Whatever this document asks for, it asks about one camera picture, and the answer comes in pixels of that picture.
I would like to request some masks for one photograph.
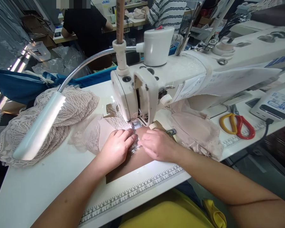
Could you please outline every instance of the fingers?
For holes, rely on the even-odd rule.
[[[147,130],[147,133],[150,133],[150,134],[157,134],[159,131],[161,130],[158,130],[156,128],[152,129],[152,130]]]
[[[125,141],[125,145],[126,145],[127,148],[129,148],[132,145],[132,143],[134,142],[136,137],[137,137],[137,135],[133,134],[129,138],[127,138],[127,140]]]
[[[140,145],[140,146],[146,147],[148,149],[151,149],[152,146],[153,146],[153,143],[152,143],[151,140],[139,140],[137,142],[137,144]]]
[[[111,134],[109,135],[109,137],[113,137],[113,136],[117,133],[117,131],[118,131],[118,130],[112,131]]]
[[[142,135],[142,140],[151,140],[151,139],[154,139],[154,134],[151,134],[151,133],[144,133]]]
[[[129,128],[122,133],[122,135],[120,136],[120,139],[126,141],[126,139],[129,138],[129,136],[132,133],[133,133],[133,129]]]
[[[124,130],[123,129],[120,129],[116,132],[115,136],[116,137],[120,137],[122,134],[123,134]]]

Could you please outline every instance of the paper sheet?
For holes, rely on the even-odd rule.
[[[209,83],[198,94],[227,96],[239,93],[249,87],[278,75],[281,69],[239,68],[213,72]]]
[[[173,102],[193,96],[199,90],[205,79],[205,76],[205,74],[201,74],[194,78],[186,80],[183,84],[180,84],[177,88]]]

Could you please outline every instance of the measuring tape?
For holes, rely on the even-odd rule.
[[[264,127],[266,127],[266,123],[265,122],[261,122],[258,123],[257,125],[253,126],[254,130],[257,132],[260,129],[263,129]],[[249,130],[244,130],[242,131],[243,135],[248,135],[249,134]],[[222,145],[224,146],[224,149],[228,149],[230,147],[232,147],[235,143],[237,143],[238,141],[240,141],[242,139],[240,139],[239,137],[237,137],[237,135],[233,135],[232,137],[225,139],[223,141],[221,141]]]
[[[166,169],[165,171],[117,194],[114,197],[104,200],[102,203],[86,209],[79,222],[78,228],[104,216],[105,214],[119,208],[120,206],[147,193],[159,185],[184,173],[185,170],[179,165]]]

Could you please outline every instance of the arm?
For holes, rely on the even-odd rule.
[[[86,204],[103,177],[126,159],[136,135],[132,129],[113,131],[101,152],[34,222],[31,228],[76,228]]]
[[[105,31],[112,31],[113,30],[113,25],[107,20],[107,22],[105,23],[105,27],[104,27]]]
[[[225,203],[239,227],[285,227],[285,201],[235,170],[175,143],[159,130],[138,142],[157,161],[173,162]]]
[[[69,33],[64,27],[62,28],[61,30],[61,35],[64,37],[64,38],[68,38],[72,35],[72,33]]]
[[[159,14],[160,14],[160,7],[159,7],[159,0],[155,0],[153,6],[151,7],[151,9],[146,11],[146,20],[148,20],[150,25],[154,25],[156,22],[158,22],[159,19]]]

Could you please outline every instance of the red scissors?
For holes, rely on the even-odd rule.
[[[224,119],[227,118],[227,117],[229,117],[229,119],[230,119],[230,123],[232,125],[232,130],[233,131],[228,130],[226,128],[225,124],[224,124]],[[237,126],[236,126],[236,128],[235,128],[234,117],[237,119]],[[246,139],[246,140],[253,139],[254,136],[256,135],[256,131],[251,126],[251,124],[243,116],[239,115],[239,112],[237,110],[237,106],[235,104],[231,106],[231,113],[221,117],[219,121],[220,121],[220,125],[221,125],[221,127],[222,127],[222,129],[224,131],[226,131],[229,134],[234,134],[234,135],[236,134],[241,139]],[[248,136],[243,136],[242,133],[241,133],[243,124],[249,130],[249,135]]]

